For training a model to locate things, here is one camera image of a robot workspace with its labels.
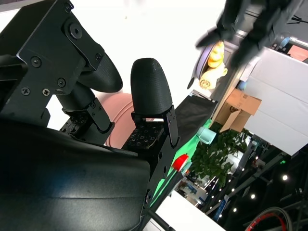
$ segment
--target red cap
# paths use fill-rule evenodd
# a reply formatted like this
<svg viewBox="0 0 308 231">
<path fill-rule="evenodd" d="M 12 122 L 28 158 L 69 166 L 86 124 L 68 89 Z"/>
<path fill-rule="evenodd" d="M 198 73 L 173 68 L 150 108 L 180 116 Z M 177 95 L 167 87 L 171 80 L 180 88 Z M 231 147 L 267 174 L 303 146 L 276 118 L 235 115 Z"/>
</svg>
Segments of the red cap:
<svg viewBox="0 0 308 231">
<path fill-rule="evenodd" d="M 172 166 L 174 167 L 175 170 L 180 172 L 182 168 L 184 167 L 184 165 L 186 164 L 187 160 L 188 160 L 188 155 L 183 154 L 174 161 Z"/>
</svg>

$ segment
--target stuffed toy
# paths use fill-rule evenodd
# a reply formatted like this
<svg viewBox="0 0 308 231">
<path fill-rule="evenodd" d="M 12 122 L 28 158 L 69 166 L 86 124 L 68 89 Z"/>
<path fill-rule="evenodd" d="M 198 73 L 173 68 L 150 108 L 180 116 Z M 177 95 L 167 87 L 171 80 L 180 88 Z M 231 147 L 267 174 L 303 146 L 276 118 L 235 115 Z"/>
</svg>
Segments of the stuffed toy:
<svg viewBox="0 0 308 231">
<path fill-rule="evenodd" d="M 211 51 L 207 65 L 208 69 L 202 74 L 199 85 L 205 90 L 214 89 L 216 87 L 217 80 L 225 76 L 228 72 L 223 63 L 225 53 L 225 46 L 222 41 L 218 42 Z"/>
</svg>

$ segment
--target green plant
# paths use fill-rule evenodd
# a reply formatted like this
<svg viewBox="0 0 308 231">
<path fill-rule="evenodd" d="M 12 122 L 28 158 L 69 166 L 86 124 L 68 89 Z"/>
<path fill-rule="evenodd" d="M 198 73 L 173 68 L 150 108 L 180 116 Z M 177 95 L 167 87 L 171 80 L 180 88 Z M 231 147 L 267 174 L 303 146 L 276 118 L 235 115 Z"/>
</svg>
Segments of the green plant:
<svg viewBox="0 0 308 231">
<path fill-rule="evenodd" d="M 228 155 L 236 155 L 238 151 L 244 152 L 247 149 L 245 142 L 248 131 L 242 132 L 227 130 L 219 133 L 222 125 L 214 123 L 211 130 L 217 135 L 210 145 L 199 143 L 192 156 L 192 167 L 195 175 L 204 178 L 209 176 L 210 179 L 218 177 L 221 187 L 226 183 L 226 177 L 230 172 L 232 164 L 225 163 Z"/>
</svg>

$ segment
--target white panel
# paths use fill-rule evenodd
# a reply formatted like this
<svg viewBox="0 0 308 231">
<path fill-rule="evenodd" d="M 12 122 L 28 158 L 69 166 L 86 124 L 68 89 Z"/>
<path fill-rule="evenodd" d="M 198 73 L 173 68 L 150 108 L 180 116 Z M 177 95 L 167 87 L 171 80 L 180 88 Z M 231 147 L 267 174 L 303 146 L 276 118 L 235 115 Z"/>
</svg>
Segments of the white panel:
<svg viewBox="0 0 308 231">
<path fill-rule="evenodd" d="M 251 77 L 245 93 L 262 99 L 259 111 L 308 136 L 308 103 Z"/>
<path fill-rule="evenodd" d="M 308 143 L 307 136 L 261 111 L 249 118 L 245 128 L 289 155 L 295 154 Z"/>
<path fill-rule="evenodd" d="M 308 103 L 308 64 L 265 48 L 251 76 Z"/>
<path fill-rule="evenodd" d="M 153 219 L 151 219 L 144 227 L 143 231 L 163 231 L 163 228 L 161 228 Z"/>
<path fill-rule="evenodd" d="M 176 191 L 163 201 L 157 214 L 176 231 L 224 231 Z"/>
</svg>

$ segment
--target red hose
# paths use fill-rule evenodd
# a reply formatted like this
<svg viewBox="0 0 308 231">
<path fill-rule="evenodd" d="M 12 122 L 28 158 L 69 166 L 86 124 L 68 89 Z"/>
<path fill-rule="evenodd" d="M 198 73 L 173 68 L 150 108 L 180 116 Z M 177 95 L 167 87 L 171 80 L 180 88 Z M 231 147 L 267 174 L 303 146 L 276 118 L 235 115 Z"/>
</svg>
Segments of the red hose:
<svg viewBox="0 0 308 231">
<path fill-rule="evenodd" d="M 254 223 L 252 223 L 252 225 L 248 228 L 248 231 L 252 231 L 252 230 L 254 229 L 254 227 L 255 227 L 256 225 L 258 225 L 261 221 L 263 221 L 263 220 L 266 219 L 266 218 L 270 218 L 270 217 L 277 217 L 277 218 L 279 219 L 279 221 L 280 221 L 281 226 L 282 226 L 282 231 L 286 231 L 286 227 L 285 227 L 285 223 L 284 223 L 283 219 L 282 219 L 281 217 L 279 217 L 279 216 L 278 216 L 277 214 L 275 214 L 275 213 L 267 213 L 267 214 L 264 214 L 264 215 L 258 217 L 258 218 L 254 221 Z"/>
</svg>

